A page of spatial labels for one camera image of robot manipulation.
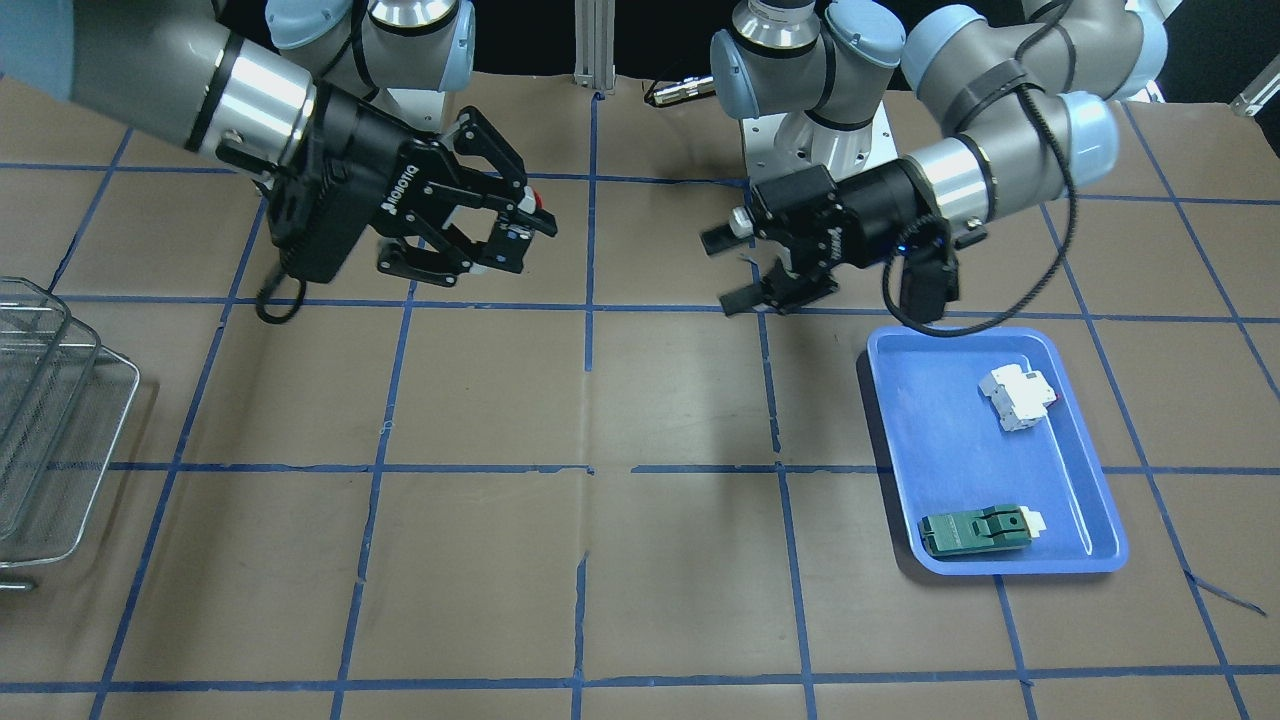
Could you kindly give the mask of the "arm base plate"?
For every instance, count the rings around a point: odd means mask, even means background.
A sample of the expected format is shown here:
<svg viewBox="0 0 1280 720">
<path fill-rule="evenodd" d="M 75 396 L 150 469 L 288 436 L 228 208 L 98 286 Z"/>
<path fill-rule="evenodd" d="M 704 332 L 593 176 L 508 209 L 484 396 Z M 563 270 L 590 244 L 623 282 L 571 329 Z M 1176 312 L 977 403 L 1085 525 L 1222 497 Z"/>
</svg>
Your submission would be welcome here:
<svg viewBox="0 0 1280 720">
<path fill-rule="evenodd" d="M 445 124 L 448 94 L 421 88 L 387 88 L 387 106 L 415 129 L 438 133 Z"/>
<path fill-rule="evenodd" d="M 854 131 L 827 128 L 803 111 L 744 119 L 740 128 L 750 188 L 809 165 L 826 167 L 838 183 L 899 156 L 884 105 Z"/>
</svg>

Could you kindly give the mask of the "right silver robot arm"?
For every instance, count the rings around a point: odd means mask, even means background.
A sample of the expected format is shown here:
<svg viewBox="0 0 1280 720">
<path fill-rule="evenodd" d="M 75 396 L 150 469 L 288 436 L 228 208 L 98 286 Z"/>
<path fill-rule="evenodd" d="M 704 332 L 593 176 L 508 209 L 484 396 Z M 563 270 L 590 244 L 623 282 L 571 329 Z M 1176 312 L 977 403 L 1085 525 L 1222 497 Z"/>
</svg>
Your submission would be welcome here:
<svg viewBox="0 0 1280 720">
<path fill-rule="evenodd" d="M 454 92 L 474 68 L 467 1 L 269 1 L 270 45 L 210 1 L 5 1 L 3 72 L 227 164 L 268 196 L 278 270 L 329 283 L 366 231 L 384 273 L 452 286 L 518 273 L 556 219 L 476 109 L 440 132 L 381 91 Z"/>
</svg>

